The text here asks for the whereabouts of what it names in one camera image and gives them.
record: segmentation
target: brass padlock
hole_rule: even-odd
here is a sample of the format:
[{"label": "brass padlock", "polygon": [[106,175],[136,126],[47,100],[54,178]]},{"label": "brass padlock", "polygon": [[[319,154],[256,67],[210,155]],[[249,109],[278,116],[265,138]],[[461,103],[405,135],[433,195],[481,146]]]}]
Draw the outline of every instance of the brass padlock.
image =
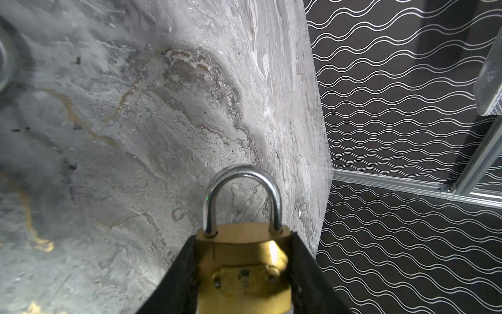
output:
[{"label": "brass padlock", "polygon": [[[216,226],[216,198],[230,180],[260,182],[272,203],[270,223]],[[282,226],[279,188],[258,167],[235,165],[210,182],[203,205],[204,226],[195,238],[199,280],[198,312],[282,314],[291,308],[291,231]]]}]

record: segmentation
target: black patterned wall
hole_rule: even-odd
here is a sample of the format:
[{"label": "black patterned wall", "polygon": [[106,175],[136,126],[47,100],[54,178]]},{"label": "black patterned wall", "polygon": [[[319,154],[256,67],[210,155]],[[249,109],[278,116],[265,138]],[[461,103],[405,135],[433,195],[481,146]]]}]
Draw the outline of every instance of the black patterned wall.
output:
[{"label": "black patterned wall", "polygon": [[476,186],[486,190],[502,191],[502,158],[499,156]]},{"label": "black patterned wall", "polygon": [[304,3],[333,166],[453,183],[494,120],[472,86],[502,1]]},{"label": "black patterned wall", "polygon": [[500,211],[334,181],[316,260],[353,313],[502,311]]},{"label": "black patterned wall", "polygon": [[[333,167],[453,183],[502,0],[304,3]],[[354,313],[502,312],[501,211],[335,181],[316,260]]]}]

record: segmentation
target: marble surface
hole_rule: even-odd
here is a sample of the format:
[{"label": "marble surface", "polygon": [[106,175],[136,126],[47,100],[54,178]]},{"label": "marble surface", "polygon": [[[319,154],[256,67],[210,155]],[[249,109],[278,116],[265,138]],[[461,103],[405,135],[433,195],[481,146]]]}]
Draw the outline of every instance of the marble surface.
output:
[{"label": "marble surface", "polygon": [[[134,313],[236,163],[276,179],[316,251],[331,163],[301,1],[6,0],[0,17],[21,66],[0,95],[0,313]],[[237,179],[217,219],[267,205]]]}]

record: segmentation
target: padlock body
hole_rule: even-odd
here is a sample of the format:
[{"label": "padlock body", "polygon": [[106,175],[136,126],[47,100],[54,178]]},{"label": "padlock body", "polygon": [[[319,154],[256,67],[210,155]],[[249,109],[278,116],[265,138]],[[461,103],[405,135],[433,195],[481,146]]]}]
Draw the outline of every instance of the padlock body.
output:
[{"label": "padlock body", "polygon": [[196,236],[200,314],[282,314],[291,308],[291,231],[271,234],[267,223],[219,225],[213,238]]}]

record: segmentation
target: padlock shackle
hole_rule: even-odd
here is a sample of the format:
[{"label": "padlock shackle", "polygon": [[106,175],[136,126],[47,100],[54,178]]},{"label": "padlock shackle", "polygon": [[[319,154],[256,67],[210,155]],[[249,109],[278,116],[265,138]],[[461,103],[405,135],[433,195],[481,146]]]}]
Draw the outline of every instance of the padlock shackle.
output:
[{"label": "padlock shackle", "polygon": [[212,238],[216,236],[216,199],[221,188],[230,180],[240,177],[253,178],[262,184],[269,199],[272,202],[270,212],[269,231],[272,234],[282,232],[282,202],[281,192],[275,180],[262,169],[247,164],[234,165],[220,171],[209,183],[202,206],[202,216],[204,221],[204,236]]}]

